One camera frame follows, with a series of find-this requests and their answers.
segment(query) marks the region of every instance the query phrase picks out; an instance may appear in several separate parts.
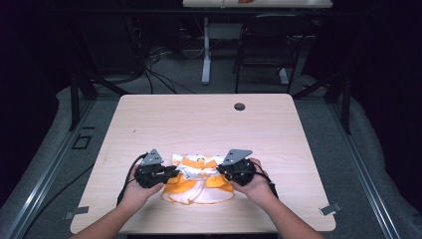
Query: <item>small black circle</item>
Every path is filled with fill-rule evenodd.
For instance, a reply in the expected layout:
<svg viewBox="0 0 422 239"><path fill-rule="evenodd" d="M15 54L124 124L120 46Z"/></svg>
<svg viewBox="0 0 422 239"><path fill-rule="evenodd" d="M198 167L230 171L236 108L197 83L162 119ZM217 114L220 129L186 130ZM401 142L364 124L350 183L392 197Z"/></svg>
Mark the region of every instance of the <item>small black circle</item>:
<svg viewBox="0 0 422 239"><path fill-rule="evenodd" d="M245 109L245 105L242 104L242 103L236 103L235 104L235 109L236 109L236 111L241 112L241 111L243 111Z"/></svg>

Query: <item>white desk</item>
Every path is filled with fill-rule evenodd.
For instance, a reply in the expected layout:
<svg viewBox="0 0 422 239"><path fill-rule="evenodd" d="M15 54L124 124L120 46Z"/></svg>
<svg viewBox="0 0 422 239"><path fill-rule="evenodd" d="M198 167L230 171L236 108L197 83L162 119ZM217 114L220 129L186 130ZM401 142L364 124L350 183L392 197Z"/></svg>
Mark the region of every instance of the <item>white desk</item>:
<svg viewBox="0 0 422 239"><path fill-rule="evenodd" d="M183 0L183 7L191 8L330 8L331 0L255 0L251 3L238 3L238 0ZM211 57L209 52L209 24L204 21L204 67L202 84L210 82Z"/></svg>
<svg viewBox="0 0 422 239"><path fill-rule="evenodd" d="M234 104L246 106L243 111ZM251 149L277 185L280 199L318 231L335 227L298 113L289 95L163 95L121 98L80 202L77 233L115 208L130 165L156 148L171 164L173 153L226 155ZM271 233L260 208L235 192L229 201L182 205L155 194L123 226L123 234Z"/></svg>

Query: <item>forearm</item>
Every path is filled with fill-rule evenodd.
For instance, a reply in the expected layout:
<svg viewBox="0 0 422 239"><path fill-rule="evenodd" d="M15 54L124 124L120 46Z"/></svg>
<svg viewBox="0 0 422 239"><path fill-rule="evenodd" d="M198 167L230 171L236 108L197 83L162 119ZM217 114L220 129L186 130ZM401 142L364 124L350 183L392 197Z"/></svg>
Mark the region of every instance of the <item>forearm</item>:
<svg viewBox="0 0 422 239"><path fill-rule="evenodd" d="M323 238L278 198L268 199L260 206L270 216L282 238Z"/></svg>
<svg viewBox="0 0 422 239"><path fill-rule="evenodd" d="M124 223L135 212L125 207L117 207L71 238L115 238Z"/></svg>

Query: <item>table surface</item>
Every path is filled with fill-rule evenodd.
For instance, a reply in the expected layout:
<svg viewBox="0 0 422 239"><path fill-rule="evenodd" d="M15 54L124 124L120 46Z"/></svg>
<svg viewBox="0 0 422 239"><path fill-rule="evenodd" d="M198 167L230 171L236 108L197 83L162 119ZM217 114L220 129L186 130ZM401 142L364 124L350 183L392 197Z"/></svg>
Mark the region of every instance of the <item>table surface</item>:
<svg viewBox="0 0 422 239"><path fill-rule="evenodd" d="M234 105L245 105L237 111ZM226 155L253 150L280 199L317 231L335 227L296 107L289 95L156 95L120 99L71 230L77 233L115 208L125 176L141 154L157 149L164 165L173 153ZM271 233L276 228L242 193L217 204L181 205L153 195L122 234Z"/></svg>
<svg viewBox="0 0 422 239"><path fill-rule="evenodd" d="M183 0L184 7L216 8L223 0ZM251 3L238 3L238 0L224 0L227 8L330 8L331 0L255 0Z"/></svg>

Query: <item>hand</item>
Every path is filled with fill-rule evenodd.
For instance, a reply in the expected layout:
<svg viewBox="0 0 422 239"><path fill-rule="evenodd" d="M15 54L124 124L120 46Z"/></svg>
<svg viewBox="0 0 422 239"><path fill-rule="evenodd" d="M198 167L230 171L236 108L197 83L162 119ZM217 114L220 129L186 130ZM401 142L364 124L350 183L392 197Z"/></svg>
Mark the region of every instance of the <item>hand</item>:
<svg viewBox="0 0 422 239"><path fill-rule="evenodd" d="M119 207L130 210L130 212L135 213L138 211L145 203L146 200L153 194L157 193L163 187L163 183L158 183L151 188L141 187L136 180L134 180L134 174L136 172L138 165L136 165L132 172L130 173L130 183L127 185L126 190L124 191L123 199L121 200Z"/></svg>
<svg viewBox="0 0 422 239"><path fill-rule="evenodd" d="M261 166L261 161L256 158L249 158L252 162ZM257 172L264 173L268 176L266 171L261 170L261 168L255 165ZM252 181L245 186L241 186L234 181L230 181L233 185L233 188L236 191L242 192L246 194L252 202L257 204L258 206L262 206L263 203L268 199L274 199L277 197L274 195L273 191L271 190L268 181L263 176L258 174L254 175Z"/></svg>

